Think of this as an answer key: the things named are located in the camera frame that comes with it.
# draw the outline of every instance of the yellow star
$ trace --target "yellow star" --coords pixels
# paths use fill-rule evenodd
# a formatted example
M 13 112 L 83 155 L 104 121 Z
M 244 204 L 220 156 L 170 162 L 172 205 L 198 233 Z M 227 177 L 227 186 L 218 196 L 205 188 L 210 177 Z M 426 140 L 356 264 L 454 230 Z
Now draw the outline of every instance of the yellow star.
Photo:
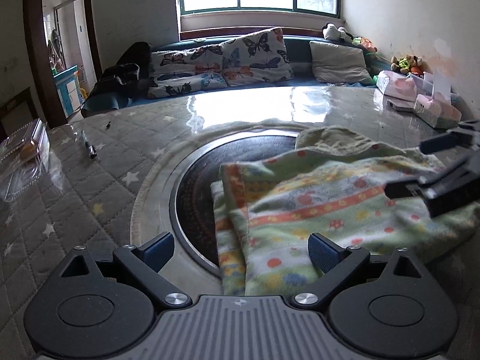
M 100 215 L 100 214 L 103 214 L 103 203 L 95 203 L 93 205 L 93 210 L 92 212 L 94 213 L 94 215 Z

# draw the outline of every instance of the metal screw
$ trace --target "metal screw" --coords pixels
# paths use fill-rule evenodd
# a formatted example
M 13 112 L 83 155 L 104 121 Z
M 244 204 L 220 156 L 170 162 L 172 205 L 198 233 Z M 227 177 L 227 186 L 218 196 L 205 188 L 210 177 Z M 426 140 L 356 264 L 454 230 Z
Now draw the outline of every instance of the metal screw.
M 295 295 L 294 299 L 297 303 L 303 304 L 304 306 L 318 302 L 318 296 L 310 292 L 302 292 L 301 294 L 297 294 Z
M 168 294 L 165 296 L 165 302 L 168 304 L 172 304 L 174 306 L 179 306 L 181 304 L 184 304 L 188 301 L 188 296 L 185 294 L 181 294 L 179 292 L 172 292 L 171 294 Z

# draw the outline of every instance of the butterfly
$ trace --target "butterfly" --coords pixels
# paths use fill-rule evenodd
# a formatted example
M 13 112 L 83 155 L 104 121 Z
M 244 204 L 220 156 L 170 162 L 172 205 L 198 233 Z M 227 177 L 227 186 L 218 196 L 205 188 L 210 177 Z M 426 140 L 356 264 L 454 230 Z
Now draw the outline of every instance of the butterfly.
M 277 81 L 272 81 L 270 79 L 268 79 L 267 77 L 262 77 L 262 80 L 265 81 L 266 83 L 270 83 L 270 84 L 273 84 L 273 83 L 277 83 L 279 81 L 287 81 L 288 78 L 286 78 L 285 76 L 279 78 Z
M 274 34 L 277 36 L 277 40 L 282 43 L 283 42 L 283 31 L 281 28 L 274 28 Z
M 254 74 L 250 71 L 248 66 L 242 66 L 238 70 L 227 70 L 223 73 L 229 80 L 237 80 L 239 77 L 249 76 L 253 77 Z
M 237 47 L 232 51 L 230 58 L 222 58 L 222 68 L 239 68 L 240 67 L 240 49 Z
M 244 38 L 242 39 L 243 43 L 248 47 L 248 54 L 254 56 L 257 53 L 257 50 L 262 49 L 266 53 L 270 52 L 270 46 L 268 45 L 268 33 L 264 33 L 258 43 L 255 43 L 253 40 Z
M 289 61 L 289 56 L 287 55 L 287 53 L 283 50 L 277 50 L 277 54 L 279 54 L 283 60 L 285 61 L 286 64 L 289 64 L 290 61 Z
M 157 81 L 165 81 L 165 80 L 172 80 L 172 79 L 181 79 L 183 77 L 191 77 L 193 74 L 191 73 L 167 73 L 162 74 L 161 76 L 157 77 Z
M 219 74 L 208 74 L 208 73 L 205 73 L 205 74 L 202 74 L 202 89 L 205 89 L 208 87 L 208 85 L 210 85 L 210 83 L 212 82 L 212 80 L 215 80 L 215 81 L 218 81 L 219 83 L 221 84 L 225 84 L 225 80 L 223 79 L 223 77 Z
M 191 85 L 189 82 L 186 82 L 185 84 L 182 85 L 181 89 L 180 88 L 175 89 L 170 85 L 166 85 L 165 90 L 166 90 L 166 93 L 168 93 L 170 96 L 183 95 L 183 93 L 191 92 Z
M 252 69 L 262 69 L 263 71 L 265 69 L 276 69 L 281 60 L 282 59 L 279 56 L 276 56 L 275 58 L 265 62 L 264 64 L 251 64 L 250 67 Z
M 210 66 L 209 64 L 207 64 L 207 66 L 201 66 L 201 65 L 195 66 L 196 74 L 207 73 L 210 71 L 213 71 L 213 73 L 220 73 L 221 72 L 220 65 L 218 63 L 214 63 L 212 64 L 212 66 Z
M 213 52 L 214 54 L 217 54 L 218 56 L 223 54 L 222 47 L 219 45 L 215 46 L 202 46 L 199 47 L 190 57 L 190 60 L 193 61 L 194 59 L 197 59 L 201 57 L 203 54 L 205 54 L 207 51 Z
M 160 66 L 165 66 L 169 64 L 179 64 L 179 65 L 186 65 L 187 63 L 183 60 L 185 56 L 183 54 L 169 52 L 163 56 L 162 62 L 160 62 Z

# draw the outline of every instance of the pillow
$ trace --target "pillow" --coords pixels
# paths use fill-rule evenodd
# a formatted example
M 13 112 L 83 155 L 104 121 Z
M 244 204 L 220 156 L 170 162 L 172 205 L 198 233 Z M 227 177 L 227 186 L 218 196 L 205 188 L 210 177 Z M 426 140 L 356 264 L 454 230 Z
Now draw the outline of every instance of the pillow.
M 243 35 L 220 46 L 223 48 L 222 74 L 230 86 L 293 78 L 281 28 Z
M 149 98 L 226 88 L 221 73 L 222 48 L 202 46 L 183 51 L 157 51 L 150 62 Z
M 319 83 L 374 84 L 361 49 L 313 40 L 310 49 L 313 75 Z

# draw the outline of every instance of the metal rim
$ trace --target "metal rim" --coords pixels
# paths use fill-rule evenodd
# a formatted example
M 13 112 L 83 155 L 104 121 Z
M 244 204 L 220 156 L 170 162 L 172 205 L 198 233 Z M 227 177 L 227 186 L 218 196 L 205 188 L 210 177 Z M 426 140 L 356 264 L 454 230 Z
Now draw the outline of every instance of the metal rim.
M 294 137 L 296 138 L 300 130 L 276 130 L 274 128 L 264 130 L 252 130 L 252 131 L 243 131 L 238 133 L 233 133 L 232 135 L 228 135 L 226 137 L 218 138 L 213 140 L 206 145 L 198 148 L 197 150 L 193 151 L 187 157 L 185 157 L 176 167 L 176 169 L 181 169 L 181 173 L 175 180 L 173 185 L 172 191 L 170 193 L 170 201 L 169 201 L 169 212 L 170 212 L 170 223 L 172 225 L 173 232 L 175 233 L 178 241 L 182 245 L 182 247 L 187 251 L 190 257 L 192 257 L 197 264 L 199 264 L 203 269 L 206 269 L 211 274 L 217 276 L 218 278 L 221 277 L 220 269 L 218 266 L 213 264 L 210 260 L 206 259 L 191 242 L 188 240 L 187 236 L 183 232 L 182 226 L 180 225 L 180 221 L 177 216 L 177 194 L 180 188 L 180 183 L 182 182 L 183 178 L 189 171 L 189 169 L 205 154 L 220 147 L 224 144 L 233 142 L 235 140 L 241 140 L 250 137 L 256 136 L 285 136 L 285 137 Z

